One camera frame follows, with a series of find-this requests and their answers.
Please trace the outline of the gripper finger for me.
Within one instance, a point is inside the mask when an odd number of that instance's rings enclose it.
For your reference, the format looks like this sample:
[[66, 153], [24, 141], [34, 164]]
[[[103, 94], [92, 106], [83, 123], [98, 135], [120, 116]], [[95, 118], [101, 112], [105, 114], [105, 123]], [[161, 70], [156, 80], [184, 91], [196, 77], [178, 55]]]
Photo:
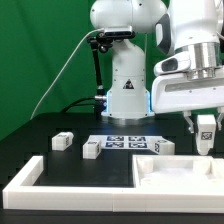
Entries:
[[191, 120], [191, 111], [183, 111], [183, 117], [185, 121], [188, 123], [188, 130], [190, 133], [194, 133], [194, 123]]
[[220, 112], [218, 117], [217, 117], [217, 127], [218, 127], [219, 131], [222, 130], [222, 120], [223, 120], [223, 118], [224, 118], [224, 113]]

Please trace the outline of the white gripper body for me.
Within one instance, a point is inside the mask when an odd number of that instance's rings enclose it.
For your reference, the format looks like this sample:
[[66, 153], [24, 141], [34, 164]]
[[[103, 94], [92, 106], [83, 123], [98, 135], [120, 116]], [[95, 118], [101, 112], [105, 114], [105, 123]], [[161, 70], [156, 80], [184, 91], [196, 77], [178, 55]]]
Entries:
[[151, 104], [156, 114], [224, 107], [224, 66], [208, 68], [208, 77], [189, 77], [190, 56], [178, 53], [157, 63]]

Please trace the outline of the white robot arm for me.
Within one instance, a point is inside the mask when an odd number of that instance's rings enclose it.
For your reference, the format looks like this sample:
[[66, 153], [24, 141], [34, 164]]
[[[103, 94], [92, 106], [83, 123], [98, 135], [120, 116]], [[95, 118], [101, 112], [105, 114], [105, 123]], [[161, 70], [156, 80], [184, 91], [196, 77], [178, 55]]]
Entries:
[[[215, 108], [219, 115], [205, 121], [222, 127], [224, 0], [170, 0], [168, 5], [162, 0], [96, 0], [90, 20], [99, 32], [99, 50], [112, 51], [104, 119], [126, 124], [181, 112], [190, 121], [192, 111]], [[147, 50], [131, 39], [149, 33], [156, 34], [156, 45], [167, 58], [155, 65], [147, 89]]]

